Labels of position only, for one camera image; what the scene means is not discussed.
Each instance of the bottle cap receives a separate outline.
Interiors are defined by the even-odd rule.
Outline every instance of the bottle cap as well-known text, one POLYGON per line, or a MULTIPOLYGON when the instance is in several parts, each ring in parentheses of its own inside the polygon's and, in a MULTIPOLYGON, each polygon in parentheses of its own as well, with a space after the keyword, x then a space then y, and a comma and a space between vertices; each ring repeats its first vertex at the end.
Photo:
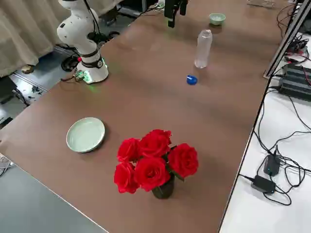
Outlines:
POLYGON ((194 77, 193 75, 187 75, 187 83, 189 85, 196 85, 197 82, 198 79, 196 77, 194 77))

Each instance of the black power adapter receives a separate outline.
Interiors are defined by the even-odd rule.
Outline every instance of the black power adapter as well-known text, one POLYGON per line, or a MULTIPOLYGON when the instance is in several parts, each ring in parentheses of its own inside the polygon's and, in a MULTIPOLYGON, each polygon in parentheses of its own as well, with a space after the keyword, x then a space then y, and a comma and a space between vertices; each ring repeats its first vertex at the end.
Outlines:
POLYGON ((266 178, 263 178, 259 175, 256 175, 254 178, 250 178, 248 176, 241 175, 244 178, 250 180, 252 183, 251 187, 262 192, 264 194, 273 194, 276 191, 276 183, 266 178))
POLYGON ((276 157, 276 151, 274 154, 269 154, 264 163, 263 172, 269 176, 275 176, 280 170, 281 160, 276 157))

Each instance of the plate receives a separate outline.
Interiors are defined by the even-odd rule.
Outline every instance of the plate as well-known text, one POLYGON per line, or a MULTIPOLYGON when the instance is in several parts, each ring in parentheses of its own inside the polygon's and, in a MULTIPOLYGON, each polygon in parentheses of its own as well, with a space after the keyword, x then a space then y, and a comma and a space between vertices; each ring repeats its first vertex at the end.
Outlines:
POLYGON ((83 118, 74 123, 67 133, 68 147, 79 153, 97 148, 103 141, 105 126, 101 120, 93 117, 83 118))

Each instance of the bouquet of roses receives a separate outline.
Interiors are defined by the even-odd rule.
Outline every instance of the bouquet of roses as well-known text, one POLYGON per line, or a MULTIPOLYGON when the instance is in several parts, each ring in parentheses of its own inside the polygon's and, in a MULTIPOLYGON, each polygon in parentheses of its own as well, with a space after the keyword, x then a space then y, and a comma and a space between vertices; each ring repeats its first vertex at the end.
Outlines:
POLYGON ((170 147, 170 137, 171 131, 152 130, 141 140, 122 142, 114 175, 120 193, 135 193, 139 187, 150 191, 171 177, 184 180, 197 171, 196 150, 186 143, 170 147))

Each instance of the white table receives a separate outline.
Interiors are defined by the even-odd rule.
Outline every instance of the white table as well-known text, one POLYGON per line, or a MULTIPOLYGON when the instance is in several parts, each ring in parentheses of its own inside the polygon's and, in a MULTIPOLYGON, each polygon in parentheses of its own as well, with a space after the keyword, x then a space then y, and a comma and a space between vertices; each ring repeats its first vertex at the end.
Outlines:
MULTIPOLYGON (((311 67, 311 62, 305 62, 303 65, 311 67)), ((311 126, 311 102, 294 98, 293 100, 300 117, 307 125, 311 126)), ((267 94, 264 103, 265 112, 260 126, 260 137, 268 148, 271 148, 278 139, 289 136, 294 131, 307 131, 296 116, 288 97, 278 92, 272 92, 267 94)), ((283 156, 290 157, 302 167, 311 169, 311 134, 298 135, 278 143, 278 148, 283 156)), ((244 154, 244 160, 242 160, 240 174, 254 177, 266 155, 267 153, 260 146, 255 134, 251 134, 249 147, 244 154)), ((269 176, 263 173, 263 167, 259 175, 269 179, 269 176)), ((296 183, 298 181, 297 172, 291 172, 289 178, 296 183)), ((289 185, 285 179, 284 169, 280 169, 280 173, 274 177, 274 181, 283 190, 288 190, 289 185)), ((244 177, 237 177, 220 233, 311 232, 311 174, 306 173, 306 178, 301 186, 289 193, 292 199, 290 206, 271 202, 261 192, 253 189, 250 184, 251 182, 244 177)), ((278 193, 273 194, 271 198, 282 202, 288 201, 284 195, 278 193)))

